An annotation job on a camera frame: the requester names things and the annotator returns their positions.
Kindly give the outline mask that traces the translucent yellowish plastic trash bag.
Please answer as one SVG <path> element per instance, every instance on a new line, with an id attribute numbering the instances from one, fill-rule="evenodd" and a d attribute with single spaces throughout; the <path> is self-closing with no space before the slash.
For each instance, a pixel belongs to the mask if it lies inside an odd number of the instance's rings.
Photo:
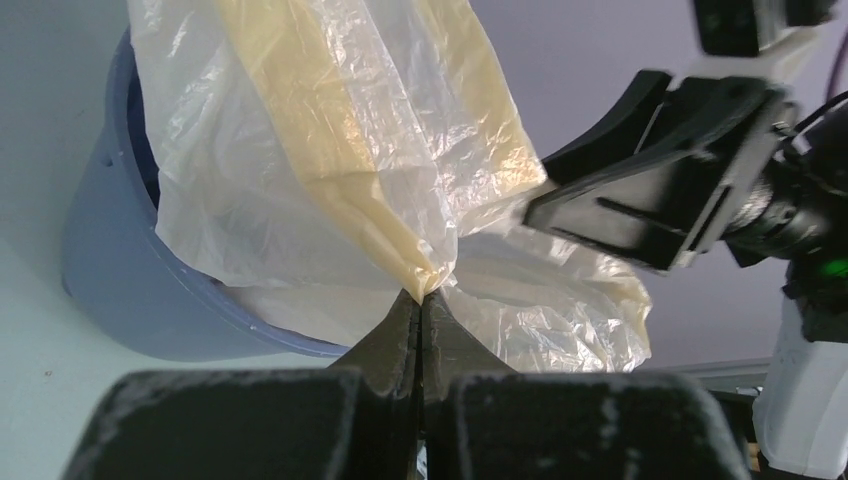
<path id="1" fill-rule="evenodd" d="M 359 342 L 436 293 L 520 371 L 630 371 L 651 299 L 524 227 L 549 189 L 467 1 L 132 1 L 155 231 L 262 322 Z"/>

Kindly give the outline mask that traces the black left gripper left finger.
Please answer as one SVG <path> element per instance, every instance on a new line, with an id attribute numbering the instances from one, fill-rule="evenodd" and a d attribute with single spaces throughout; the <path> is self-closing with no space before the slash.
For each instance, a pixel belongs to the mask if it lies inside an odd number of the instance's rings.
<path id="1" fill-rule="evenodd" d="M 421 309 L 401 293 L 323 369 L 162 370 L 120 378 L 67 479 L 413 479 Z"/>

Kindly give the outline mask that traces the blue plastic trash bin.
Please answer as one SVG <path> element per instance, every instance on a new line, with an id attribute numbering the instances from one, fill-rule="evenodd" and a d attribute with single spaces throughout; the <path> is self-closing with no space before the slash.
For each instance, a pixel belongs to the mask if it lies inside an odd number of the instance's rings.
<path id="1" fill-rule="evenodd" d="M 62 239 L 63 287 L 97 328 L 134 352 L 180 362 L 346 352 L 268 325 L 180 261 L 155 233 L 157 175 L 124 34 L 108 71 L 103 127 Z"/>

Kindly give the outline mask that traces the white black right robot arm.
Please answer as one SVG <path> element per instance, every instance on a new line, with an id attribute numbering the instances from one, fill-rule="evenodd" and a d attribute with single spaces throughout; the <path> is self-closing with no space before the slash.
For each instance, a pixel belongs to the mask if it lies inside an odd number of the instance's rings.
<path id="1" fill-rule="evenodd" d="M 638 72 L 595 125 L 544 161 L 524 224 L 665 274 L 724 243 L 787 262 L 782 325 L 753 403 L 773 478 L 847 475 L 847 97 L 799 118 L 761 78 Z"/>

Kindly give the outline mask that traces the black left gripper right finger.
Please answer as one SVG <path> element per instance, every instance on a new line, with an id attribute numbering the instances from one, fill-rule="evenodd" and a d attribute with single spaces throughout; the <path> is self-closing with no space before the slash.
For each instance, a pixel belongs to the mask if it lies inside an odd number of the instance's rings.
<path id="1" fill-rule="evenodd" d="M 519 373 L 424 300 L 420 355 L 432 479 L 747 479 L 717 400 L 662 372 Z"/>

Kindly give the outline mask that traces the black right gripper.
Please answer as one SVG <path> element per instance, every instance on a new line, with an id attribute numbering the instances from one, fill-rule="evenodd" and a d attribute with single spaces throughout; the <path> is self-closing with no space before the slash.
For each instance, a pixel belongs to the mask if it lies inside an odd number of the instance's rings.
<path id="1" fill-rule="evenodd" d="M 653 272 L 688 266 L 717 242 L 742 268 L 841 255 L 847 97 L 801 118 L 776 84 L 693 77 L 694 113 L 660 110 L 635 153 L 671 80 L 637 72 L 600 120 L 547 156 L 557 187 L 530 202 L 525 225 Z"/>

